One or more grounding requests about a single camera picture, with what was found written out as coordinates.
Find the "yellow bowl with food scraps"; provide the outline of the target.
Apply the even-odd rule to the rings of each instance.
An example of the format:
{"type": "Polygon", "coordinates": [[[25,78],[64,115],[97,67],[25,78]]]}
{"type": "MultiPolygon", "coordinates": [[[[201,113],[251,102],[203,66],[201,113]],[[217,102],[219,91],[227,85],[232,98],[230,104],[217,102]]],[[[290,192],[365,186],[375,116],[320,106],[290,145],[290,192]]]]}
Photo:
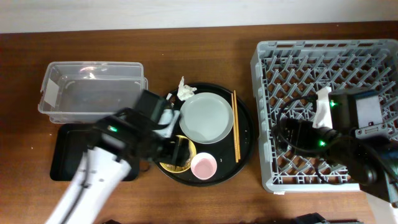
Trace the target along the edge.
{"type": "Polygon", "coordinates": [[[189,170],[189,168],[191,167],[191,161],[196,156],[197,150],[196,150],[194,143],[189,138],[182,136],[182,135],[176,135],[176,138],[178,139],[178,142],[181,143],[184,147],[185,146],[188,147],[189,157],[185,160],[185,163],[183,164],[183,166],[175,166],[175,165],[166,164],[163,162],[160,162],[159,164],[166,171],[174,173],[174,174],[179,174],[179,173],[189,170]]]}

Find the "pink cup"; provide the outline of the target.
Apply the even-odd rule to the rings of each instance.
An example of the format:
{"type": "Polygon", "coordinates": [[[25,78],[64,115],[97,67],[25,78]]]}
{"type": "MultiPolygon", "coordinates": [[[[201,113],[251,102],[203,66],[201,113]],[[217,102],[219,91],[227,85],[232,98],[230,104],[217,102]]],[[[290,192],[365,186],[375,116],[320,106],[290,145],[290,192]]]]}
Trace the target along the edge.
{"type": "Polygon", "coordinates": [[[208,180],[217,171],[216,159],[207,152],[195,155],[191,161],[191,171],[200,180],[208,180]]]}

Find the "grey round plate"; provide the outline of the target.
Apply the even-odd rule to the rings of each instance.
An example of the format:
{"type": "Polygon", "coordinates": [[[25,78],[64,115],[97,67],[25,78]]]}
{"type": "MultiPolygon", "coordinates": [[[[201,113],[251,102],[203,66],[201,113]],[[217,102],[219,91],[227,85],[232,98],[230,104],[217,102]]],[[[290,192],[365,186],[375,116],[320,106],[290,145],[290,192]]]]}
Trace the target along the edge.
{"type": "Polygon", "coordinates": [[[233,127],[230,103],[215,93],[198,93],[181,106],[180,129],[190,140],[214,144],[224,139],[233,127]]]}

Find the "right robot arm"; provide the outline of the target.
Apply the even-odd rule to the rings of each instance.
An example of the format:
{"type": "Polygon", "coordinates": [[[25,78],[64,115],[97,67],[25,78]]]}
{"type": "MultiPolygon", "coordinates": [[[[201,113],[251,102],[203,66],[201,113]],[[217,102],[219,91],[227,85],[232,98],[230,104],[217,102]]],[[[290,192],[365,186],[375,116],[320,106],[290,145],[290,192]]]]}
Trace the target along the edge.
{"type": "Polygon", "coordinates": [[[291,99],[278,112],[272,135],[277,147],[345,166],[363,192],[397,205],[397,141],[389,138],[377,91],[324,87],[291,99]],[[283,118],[301,100],[315,104],[313,121],[283,118]]]}

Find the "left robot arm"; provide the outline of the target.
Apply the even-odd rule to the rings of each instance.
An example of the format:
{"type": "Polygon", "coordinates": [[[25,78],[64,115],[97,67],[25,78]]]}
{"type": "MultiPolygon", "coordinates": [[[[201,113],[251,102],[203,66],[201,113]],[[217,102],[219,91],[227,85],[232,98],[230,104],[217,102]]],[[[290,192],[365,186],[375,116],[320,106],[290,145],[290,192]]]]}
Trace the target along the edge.
{"type": "Polygon", "coordinates": [[[140,161],[183,167],[190,158],[188,143],[174,135],[181,117],[168,100],[143,90],[132,108],[97,120],[76,173],[47,223],[93,223],[140,161]]]}

